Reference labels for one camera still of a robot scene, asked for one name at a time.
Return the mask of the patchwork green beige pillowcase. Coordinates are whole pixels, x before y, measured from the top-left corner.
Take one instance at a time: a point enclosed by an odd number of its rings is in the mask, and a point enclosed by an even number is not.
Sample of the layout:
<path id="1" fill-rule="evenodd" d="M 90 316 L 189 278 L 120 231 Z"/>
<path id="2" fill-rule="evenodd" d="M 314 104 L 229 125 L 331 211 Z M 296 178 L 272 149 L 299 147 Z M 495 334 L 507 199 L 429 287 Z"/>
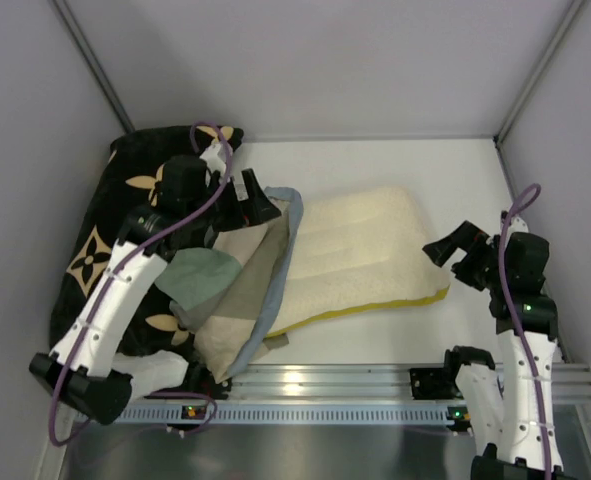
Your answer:
<path id="1" fill-rule="evenodd" d="M 178 251 L 155 281 L 170 298 L 179 325 L 194 335 L 195 350 L 218 383 L 233 375 L 230 369 L 245 347 L 248 360 L 269 351 L 265 335 L 254 328 L 290 240 L 289 203 L 273 203 L 278 218 L 221 233 L 210 248 Z"/>

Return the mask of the white pillow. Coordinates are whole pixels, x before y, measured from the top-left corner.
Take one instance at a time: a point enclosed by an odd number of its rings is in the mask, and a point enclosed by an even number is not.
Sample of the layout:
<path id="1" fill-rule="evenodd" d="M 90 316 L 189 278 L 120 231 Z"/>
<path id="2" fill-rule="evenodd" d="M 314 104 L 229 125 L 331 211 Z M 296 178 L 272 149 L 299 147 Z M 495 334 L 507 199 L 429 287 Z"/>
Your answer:
<path id="1" fill-rule="evenodd" d="M 417 203 L 400 186 L 305 202 L 269 336 L 321 320 L 443 300 L 450 279 L 424 253 L 428 241 Z"/>

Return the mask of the blue pillow cover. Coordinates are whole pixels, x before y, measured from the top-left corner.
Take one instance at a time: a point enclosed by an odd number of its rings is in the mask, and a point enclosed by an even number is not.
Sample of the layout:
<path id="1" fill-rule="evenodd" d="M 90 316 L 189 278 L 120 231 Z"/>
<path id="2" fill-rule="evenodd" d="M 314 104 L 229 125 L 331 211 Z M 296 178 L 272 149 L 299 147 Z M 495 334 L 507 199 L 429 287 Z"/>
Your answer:
<path id="1" fill-rule="evenodd" d="M 273 265 L 262 308 L 250 337 L 241 347 L 235 360 L 227 368 L 226 374 L 228 378 L 234 377 L 246 369 L 255 354 L 260 350 L 260 346 L 275 323 L 284 298 L 294 244 L 304 214 L 302 197 L 297 190 L 288 187 L 267 187 L 265 193 L 270 200 L 286 203 L 285 208 L 282 210 L 282 217 L 286 219 L 286 243 Z"/>

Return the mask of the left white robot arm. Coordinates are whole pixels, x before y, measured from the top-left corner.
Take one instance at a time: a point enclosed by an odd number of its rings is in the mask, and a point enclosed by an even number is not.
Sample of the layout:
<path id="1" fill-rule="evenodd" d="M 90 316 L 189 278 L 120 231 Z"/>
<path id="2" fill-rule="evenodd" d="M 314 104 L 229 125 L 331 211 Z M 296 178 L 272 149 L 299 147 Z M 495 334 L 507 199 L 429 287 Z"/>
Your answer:
<path id="1" fill-rule="evenodd" d="M 180 386 L 189 363 L 160 350 L 144 357 L 119 353 L 142 300 L 178 250 L 203 247 L 211 234 L 262 225 L 280 216 L 253 170 L 236 190 L 228 171 L 212 171 L 195 156 L 164 165 L 157 201 L 125 217 L 107 267 L 81 313 L 49 353 L 37 353 L 32 375 L 88 419 L 113 423 L 132 401 Z"/>

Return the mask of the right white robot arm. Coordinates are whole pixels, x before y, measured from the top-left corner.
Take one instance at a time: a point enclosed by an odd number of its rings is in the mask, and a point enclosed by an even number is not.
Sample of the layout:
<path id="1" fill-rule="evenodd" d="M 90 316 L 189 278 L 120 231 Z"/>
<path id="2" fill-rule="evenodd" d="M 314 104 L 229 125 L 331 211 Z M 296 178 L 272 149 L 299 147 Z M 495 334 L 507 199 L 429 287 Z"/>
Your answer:
<path id="1" fill-rule="evenodd" d="M 443 266 L 457 251 L 456 280 L 490 295 L 489 310 L 503 359 L 486 350 L 446 351 L 444 374 L 463 397 L 475 437 L 473 479 L 562 479 L 553 415 L 552 370 L 558 347 L 558 310 L 543 292 L 547 240 L 526 227 L 508 238 L 489 236 L 465 221 L 423 251 Z"/>

